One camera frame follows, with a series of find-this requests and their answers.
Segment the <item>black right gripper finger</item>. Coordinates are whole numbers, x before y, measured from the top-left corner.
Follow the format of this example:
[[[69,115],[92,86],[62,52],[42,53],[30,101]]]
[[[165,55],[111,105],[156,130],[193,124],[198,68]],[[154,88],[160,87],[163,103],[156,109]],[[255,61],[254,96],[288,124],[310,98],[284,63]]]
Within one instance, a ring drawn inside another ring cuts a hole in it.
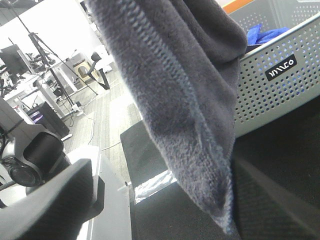
[[[0,212],[2,240],[75,240],[82,224],[104,209],[105,183],[80,159]]]

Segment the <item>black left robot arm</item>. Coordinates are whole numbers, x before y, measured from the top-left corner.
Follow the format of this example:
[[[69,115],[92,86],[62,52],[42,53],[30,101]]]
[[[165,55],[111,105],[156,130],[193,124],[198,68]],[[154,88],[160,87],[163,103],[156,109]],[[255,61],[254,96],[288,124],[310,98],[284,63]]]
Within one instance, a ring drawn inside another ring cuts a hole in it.
[[[62,140],[41,124],[29,124],[4,100],[0,100],[0,165],[10,181],[4,191],[16,184],[30,193],[53,179],[68,166]]]

